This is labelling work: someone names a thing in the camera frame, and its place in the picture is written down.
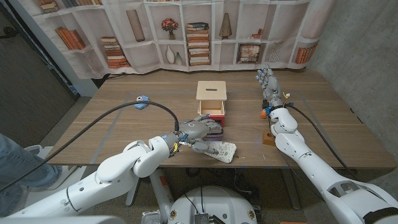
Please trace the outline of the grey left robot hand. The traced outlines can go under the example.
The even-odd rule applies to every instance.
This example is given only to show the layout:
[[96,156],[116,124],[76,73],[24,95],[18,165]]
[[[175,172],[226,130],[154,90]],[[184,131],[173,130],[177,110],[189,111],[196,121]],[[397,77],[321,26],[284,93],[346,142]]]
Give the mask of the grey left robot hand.
[[186,121],[179,124],[178,131],[170,133],[163,137],[169,148],[172,148],[174,143],[187,144],[194,152],[219,154],[216,149],[211,148],[202,140],[209,134],[218,134],[223,132],[223,128],[216,121],[209,119],[210,115],[203,114],[191,121]]

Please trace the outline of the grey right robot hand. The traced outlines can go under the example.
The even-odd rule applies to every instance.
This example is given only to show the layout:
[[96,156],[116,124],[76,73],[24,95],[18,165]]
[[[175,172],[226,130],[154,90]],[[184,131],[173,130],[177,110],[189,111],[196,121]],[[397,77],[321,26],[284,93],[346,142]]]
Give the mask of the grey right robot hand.
[[260,83],[263,97],[269,105],[271,107],[282,106],[280,85],[268,64],[257,71],[256,80]]

